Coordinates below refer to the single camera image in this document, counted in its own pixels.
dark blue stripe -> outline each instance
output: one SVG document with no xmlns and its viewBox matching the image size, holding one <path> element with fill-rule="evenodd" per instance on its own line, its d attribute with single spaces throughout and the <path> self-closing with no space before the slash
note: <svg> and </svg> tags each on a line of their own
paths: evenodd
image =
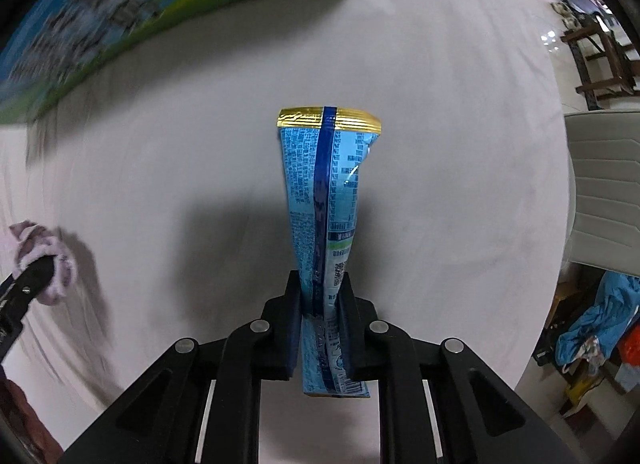
<svg viewBox="0 0 640 464">
<path fill-rule="evenodd" d="M 324 336 L 324 266 L 326 264 L 326 226 L 329 207 L 329 181 L 331 178 L 331 160 L 334 149 L 335 107 L 322 109 L 322 124 L 316 147 L 314 167 L 314 212 L 315 237 L 314 265 L 312 274 L 311 313 L 316 326 L 318 357 L 322 370 L 322 381 L 327 390 L 335 390 L 334 378 L 329 368 L 329 356 Z"/>
</svg>

food wrapper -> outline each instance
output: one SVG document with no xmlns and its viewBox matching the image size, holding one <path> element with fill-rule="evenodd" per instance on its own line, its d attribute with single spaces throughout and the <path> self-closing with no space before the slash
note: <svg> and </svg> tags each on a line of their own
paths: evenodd
<svg viewBox="0 0 640 464">
<path fill-rule="evenodd" d="M 335 302 L 356 228 L 358 167 L 380 121 L 359 110 L 302 107 L 283 109 L 278 127 L 302 287 L 303 390 L 369 397 L 344 370 Z"/>
</svg>

red bag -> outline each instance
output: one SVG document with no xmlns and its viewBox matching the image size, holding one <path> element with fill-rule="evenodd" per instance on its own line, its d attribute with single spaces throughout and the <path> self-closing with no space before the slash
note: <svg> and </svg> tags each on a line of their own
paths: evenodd
<svg viewBox="0 0 640 464">
<path fill-rule="evenodd" d="M 623 363 L 640 367 L 640 323 L 622 336 L 618 342 L 618 350 Z"/>
</svg>

pink fuzzy towel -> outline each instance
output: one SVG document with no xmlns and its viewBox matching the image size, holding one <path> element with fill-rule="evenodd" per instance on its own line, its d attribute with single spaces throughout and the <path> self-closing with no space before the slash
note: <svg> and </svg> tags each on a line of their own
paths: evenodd
<svg viewBox="0 0 640 464">
<path fill-rule="evenodd" d="M 44 226 L 26 220 L 9 226 L 9 229 L 15 248 L 14 279 L 40 257 L 53 255 L 53 278 L 49 287 L 38 295 L 38 301 L 44 305 L 55 305 L 66 296 L 66 290 L 76 282 L 76 259 L 64 242 Z"/>
</svg>

barcode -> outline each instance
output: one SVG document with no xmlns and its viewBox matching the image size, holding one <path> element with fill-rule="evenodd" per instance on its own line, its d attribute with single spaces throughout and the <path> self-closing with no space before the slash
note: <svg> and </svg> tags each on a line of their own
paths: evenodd
<svg viewBox="0 0 640 464">
<path fill-rule="evenodd" d="M 349 378 L 347 378 L 342 384 L 343 394 L 361 394 L 362 391 L 363 390 L 361 381 L 351 381 Z"/>
<path fill-rule="evenodd" d="M 340 262 L 335 264 L 335 272 L 334 272 L 334 287 L 338 287 L 340 282 L 342 282 L 342 275 L 344 274 L 344 264 L 347 262 Z"/>
</svg>

